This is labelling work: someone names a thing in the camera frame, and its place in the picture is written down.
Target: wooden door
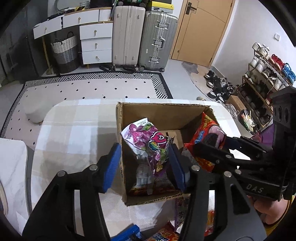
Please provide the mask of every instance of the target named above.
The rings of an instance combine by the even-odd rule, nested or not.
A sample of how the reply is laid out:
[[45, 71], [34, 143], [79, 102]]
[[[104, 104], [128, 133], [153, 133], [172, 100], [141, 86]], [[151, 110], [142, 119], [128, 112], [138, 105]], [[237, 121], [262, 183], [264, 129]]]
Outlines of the wooden door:
[[184, 1], [186, 9], [172, 59], [209, 66], [226, 28], [233, 0]]

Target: door lock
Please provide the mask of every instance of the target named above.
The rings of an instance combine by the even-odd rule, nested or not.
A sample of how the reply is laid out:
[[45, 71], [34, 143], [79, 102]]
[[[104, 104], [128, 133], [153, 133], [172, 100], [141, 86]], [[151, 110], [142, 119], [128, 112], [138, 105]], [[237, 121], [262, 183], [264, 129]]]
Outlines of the door lock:
[[189, 13], [190, 13], [190, 9], [193, 9], [193, 10], [195, 10], [195, 11], [197, 10], [197, 8], [192, 7], [191, 5], [192, 5], [192, 3], [189, 2], [189, 3], [188, 3], [188, 6], [187, 6], [187, 10], [186, 10], [186, 14], [187, 14], [187, 15], [189, 15]]

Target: human hand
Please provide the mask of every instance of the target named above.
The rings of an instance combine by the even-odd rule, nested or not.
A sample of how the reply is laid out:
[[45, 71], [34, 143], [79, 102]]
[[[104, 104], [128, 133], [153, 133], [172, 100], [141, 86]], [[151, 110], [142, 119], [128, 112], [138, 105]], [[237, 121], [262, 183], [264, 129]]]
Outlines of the human hand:
[[281, 199], [278, 201], [271, 201], [269, 199], [260, 198], [255, 200], [252, 197], [249, 197], [251, 204], [254, 208], [261, 212], [261, 220], [266, 224], [273, 224], [277, 222], [285, 213], [288, 200]]

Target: checkered tablecloth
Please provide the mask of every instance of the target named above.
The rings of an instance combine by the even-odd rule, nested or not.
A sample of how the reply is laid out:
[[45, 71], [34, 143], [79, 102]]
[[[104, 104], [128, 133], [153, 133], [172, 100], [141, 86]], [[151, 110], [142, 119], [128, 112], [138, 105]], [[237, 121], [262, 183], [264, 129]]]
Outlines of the checkered tablecloth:
[[[225, 133], [240, 137], [240, 133], [227, 110], [216, 102], [176, 99], [88, 99], [64, 101], [54, 106], [46, 115], [35, 148], [32, 168], [31, 198], [35, 207], [42, 193], [60, 170], [80, 172], [108, 154], [117, 142], [115, 108], [118, 102], [178, 103], [210, 106]], [[236, 158], [247, 159], [238, 151]], [[100, 194], [104, 218], [110, 236], [118, 234], [131, 223], [142, 231], [153, 234], [157, 229], [174, 220], [174, 200], [126, 207], [121, 200], [119, 172], [106, 194]], [[75, 193], [75, 218], [77, 232], [82, 234], [79, 191]]]

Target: small cardboard box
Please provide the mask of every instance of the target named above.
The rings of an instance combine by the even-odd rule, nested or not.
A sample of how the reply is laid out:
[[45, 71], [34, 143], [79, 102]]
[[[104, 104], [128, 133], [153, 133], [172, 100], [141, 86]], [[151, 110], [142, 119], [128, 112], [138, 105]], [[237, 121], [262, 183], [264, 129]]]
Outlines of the small cardboard box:
[[239, 97], [235, 95], [231, 95], [229, 99], [226, 101], [226, 104], [232, 104], [237, 111], [246, 110], [245, 105], [239, 99]]
[[198, 104], [157, 104], [157, 103], [119, 103], [116, 106], [118, 142], [122, 146], [120, 159], [121, 180], [123, 183], [122, 200], [127, 206], [147, 204], [174, 199], [184, 194], [180, 190], [160, 195], [131, 196], [128, 191], [136, 182], [137, 161], [130, 147], [121, 136], [121, 131], [129, 124], [143, 118], [148, 120], [162, 133], [175, 137], [178, 148], [190, 142], [201, 124], [201, 114], [205, 112], [216, 120], [209, 106]]

